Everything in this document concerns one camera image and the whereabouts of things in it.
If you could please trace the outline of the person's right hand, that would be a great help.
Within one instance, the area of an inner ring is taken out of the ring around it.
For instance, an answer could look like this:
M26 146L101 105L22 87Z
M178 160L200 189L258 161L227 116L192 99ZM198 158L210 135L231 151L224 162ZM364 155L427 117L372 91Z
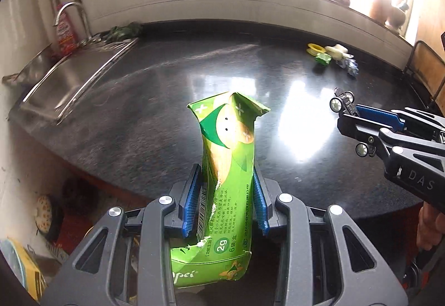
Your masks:
M429 251L438 246L445 234L445 216L432 205L424 202L419 211L416 245Z

